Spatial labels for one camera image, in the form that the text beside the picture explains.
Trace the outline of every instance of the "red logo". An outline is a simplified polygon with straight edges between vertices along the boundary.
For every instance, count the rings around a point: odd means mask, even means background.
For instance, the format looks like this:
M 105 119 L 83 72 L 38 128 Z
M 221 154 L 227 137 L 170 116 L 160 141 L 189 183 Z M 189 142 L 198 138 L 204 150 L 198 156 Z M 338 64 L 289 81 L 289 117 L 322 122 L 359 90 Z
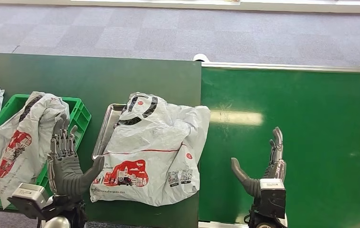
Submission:
M 145 160 L 123 161 L 116 165 L 112 172 L 107 172 L 103 177 L 106 186 L 137 186 L 143 187 L 148 183 L 148 174 L 145 172 Z
M 0 164 L 0 178 L 5 177 L 11 171 L 16 159 L 21 155 L 27 146 L 32 143 L 30 134 L 18 130 L 13 134 Z

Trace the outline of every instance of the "robot hand finger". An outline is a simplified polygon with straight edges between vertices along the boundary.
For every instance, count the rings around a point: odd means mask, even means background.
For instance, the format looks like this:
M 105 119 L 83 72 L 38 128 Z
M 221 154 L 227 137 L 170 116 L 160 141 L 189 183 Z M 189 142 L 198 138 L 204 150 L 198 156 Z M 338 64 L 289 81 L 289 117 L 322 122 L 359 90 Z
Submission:
M 99 156 L 93 162 L 93 165 L 88 169 L 85 174 L 80 177 L 80 186 L 79 191 L 81 193 L 89 190 L 89 186 L 95 180 L 95 178 L 100 174 L 104 166 L 104 156 Z
M 64 125 L 64 121 L 65 119 L 63 119 L 62 117 L 57 120 L 53 128 L 53 135 L 60 135 L 61 128 Z
M 279 127 L 276 127 L 275 129 L 272 130 L 272 134 L 274 135 L 274 138 L 275 138 L 275 144 L 277 146 L 282 145 L 283 136 L 282 136 L 281 129 L 279 129 Z
M 240 163 L 237 158 L 230 158 L 231 167 L 233 173 L 236 175 L 237 179 L 243 183 L 247 178 L 247 174 L 241 169 Z
M 56 171 L 61 168 L 57 163 L 57 154 L 49 153 L 47 155 L 47 176 L 50 189 L 54 194 L 58 193 L 56 186 Z
M 74 125 L 71 129 L 71 131 L 69 132 L 69 137 L 68 137 L 68 149 L 69 149 L 69 156 L 77 156 L 76 154 L 76 141 L 75 141 L 75 132 L 78 130 L 78 127 L 76 125 Z
M 271 145 L 271 149 L 276 148 L 276 144 L 272 139 L 269 140 L 269 144 Z
M 69 119 L 67 118 L 67 116 L 66 116 L 65 113 L 63 113 L 61 116 L 62 116 L 63 119 L 64 119 L 63 130 L 66 130 L 66 131 L 67 131 L 67 130 L 68 130 L 68 126 L 69 126 Z

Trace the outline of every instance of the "silver tray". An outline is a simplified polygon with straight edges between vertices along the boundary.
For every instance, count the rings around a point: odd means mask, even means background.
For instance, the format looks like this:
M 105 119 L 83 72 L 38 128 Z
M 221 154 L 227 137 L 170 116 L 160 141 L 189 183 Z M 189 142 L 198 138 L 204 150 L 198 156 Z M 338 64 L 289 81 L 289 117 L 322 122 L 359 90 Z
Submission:
M 125 104 L 111 104 L 107 107 L 102 127 L 100 128 L 99 136 L 97 137 L 95 148 L 93 149 L 93 160 L 95 160 L 99 155 L 102 155 L 106 149 L 106 146 L 112 137 L 114 125 L 118 122 L 121 112 L 125 106 Z

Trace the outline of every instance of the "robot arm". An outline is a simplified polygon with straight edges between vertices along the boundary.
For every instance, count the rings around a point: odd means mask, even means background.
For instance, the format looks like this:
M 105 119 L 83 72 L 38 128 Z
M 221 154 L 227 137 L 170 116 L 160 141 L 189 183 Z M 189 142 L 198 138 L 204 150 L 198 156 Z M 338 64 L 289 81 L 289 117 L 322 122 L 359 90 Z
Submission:
M 67 133 L 69 120 L 62 115 L 53 129 L 51 152 L 47 155 L 47 175 L 53 196 L 42 186 L 22 183 L 8 200 L 30 219 L 45 221 L 44 228 L 83 228 L 87 217 L 82 200 L 92 181 L 102 171 L 104 157 L 98 157 L 93 166 L 82 173 L 75 151 L 74 126 Z
M 236 158 L 231 158 L 231 168 L 237 179 L 243 185 L 246 192 L 254 197 L 254 203 L 250 210 L 250 228 L 260 227 L 287 227 L 285 214 L 286 190 L 284 179 L 286 174 L 286 162 L 283 156 L 283 136 L 281 130 L 276 127 L 273 130 L 275 141 L 270 140 L 271 155 L 268 167 L 261 179 L 249 177 L 241 168 Z
M 68 134 L 68 124 L 69 120 L 63 115 L 54 126 L 51 153 L 47 155 L 47 173 L 50 189 L 54 195 L 68 195 L 75 198 L 81 197 L 102 171 L 104 157 L 97 157 L 93 166 L 83 174 L 75 151 L 77 126 L 74 126 Z

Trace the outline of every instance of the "green basket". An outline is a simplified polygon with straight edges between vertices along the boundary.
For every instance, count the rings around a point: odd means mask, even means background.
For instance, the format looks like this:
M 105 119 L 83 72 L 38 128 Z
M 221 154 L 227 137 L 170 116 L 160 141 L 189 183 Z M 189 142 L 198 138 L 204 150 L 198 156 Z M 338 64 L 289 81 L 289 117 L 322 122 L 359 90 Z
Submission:
M 29 95 L 25 94 L 15 94 L 12 96 L 9 101 L 4 105 L 0 112 L 0 126 L 5 123 L 5 121 L 9 120 L 15 113 L 17 113 L 20 109 L 25 106 L 25 102 L 28 100 Z M 63 101 L 69 105 L 69 113 L 70 113 L 70 124 L 68 129 L 76 125 L 78 126 L 78 130 L 75 133 L 76 140 L 76 149 L 78 149 L 82 138 L 84 136 L 85 130 L 89 125 L 91 120 L 91 114 L 85 107 L 84 103 L 82 103 L 79 98 L 71 98 L 71 97 L 62 97 Z M 47 166 L 45 165 L 40 172 L 36 184 L 45 187 L 48 184 L 47 178 Z M 16 209 L 13 205 L 9 205 L 8 209 Z

